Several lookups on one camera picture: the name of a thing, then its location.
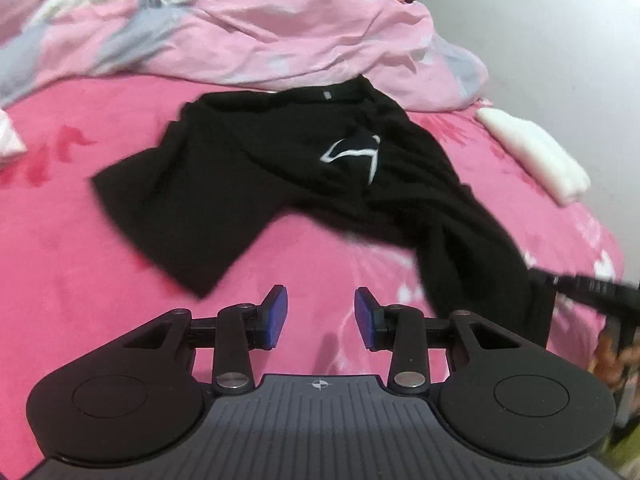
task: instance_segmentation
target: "circular pad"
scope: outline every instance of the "circular pad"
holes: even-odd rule
[[[76,388],[74,405],[89,416],[114,418],[135,412],[145,403],[146,384],[126,375],[94,377]]]
[[[501,380],[494,397],[506,410],[523,416],[551,416],[569,403],[569,393],[562,384],[537,375]]]
[[[615,404],[597,378],[548,352],[480,350],[444,382],[450,428],[471,446],[516,462],[562,462],[596,449]]]

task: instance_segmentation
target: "pink bedsheet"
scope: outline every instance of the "pink bedsheet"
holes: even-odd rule
[[[10,110],[30,151],[0,173],[0,471],[20,478],[41,459],[24,414],[45,374],[176,307],[195,317],[257,302],[276,283],[289,291],[278,348],[253,352],[264,372],[379,373],[390,356],[362,346],[353,292],[423,308],[411,251],[359,240],[286,214],[274,221],[198,301],[122,238],[101,212],[88,177],[155,144],[180,105],[220,87],[154,76],[60,82]],[[504,223],[529,261],[556,271],[622,273],[617,244],[580,204],[561,210],[472,119],[473,110],[412,114],[443,144],[463,180]],[[586,365],[601,327],[580,306],[558,306],[549,348]],[[194,375],[210,376],[201,351]],[[433,380],[446,376],[431,355]]]

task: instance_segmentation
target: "metal screw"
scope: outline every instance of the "metal screw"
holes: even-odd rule
[[[425,376],[419,372],[400,372],[394,377],[394,382],[398,386],[405,388],[417,388],[418,386],[422,386],[426,381]]]
[[[216,382],[223,388],[237,390],[249,384],[249,377],[240,372],[227,372],[216,377]]]

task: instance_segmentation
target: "gray ribbed platform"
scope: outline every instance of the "gray ribbed platform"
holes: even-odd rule
[[[29,480],[613,480],[596,459],[523,467],[478,455],[428,405],[373,376],[266,376],[214,403],[203,425],[164,455],[91,470],[49,460]]]

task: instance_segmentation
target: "black t-shirt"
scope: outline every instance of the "black t-shirt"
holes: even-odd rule
[[[201,297],[275,215],[295,209],[415,248],[440,316],[464,308],[528,335],[527,269],[510,236],[431,134],[362,76],[205,94],[158,147],[94,186],[133,243]]]

